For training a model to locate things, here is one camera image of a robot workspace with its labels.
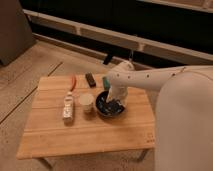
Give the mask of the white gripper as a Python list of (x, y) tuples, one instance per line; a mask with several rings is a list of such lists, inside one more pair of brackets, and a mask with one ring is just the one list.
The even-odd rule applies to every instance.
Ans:
[(112, 100), (119, 100), (120, 103), (125, 106), (127, 95), (128, 89), (126, 87), (111, 86), (107, 96), (107, 102)]

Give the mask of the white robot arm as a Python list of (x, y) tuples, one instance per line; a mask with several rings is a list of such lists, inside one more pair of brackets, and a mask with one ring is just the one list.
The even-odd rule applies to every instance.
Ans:
[(136, 71), (123, 61), (107, 73), (121, 87), (156, 90), (155, 171), (213, 171), (213, 65)]

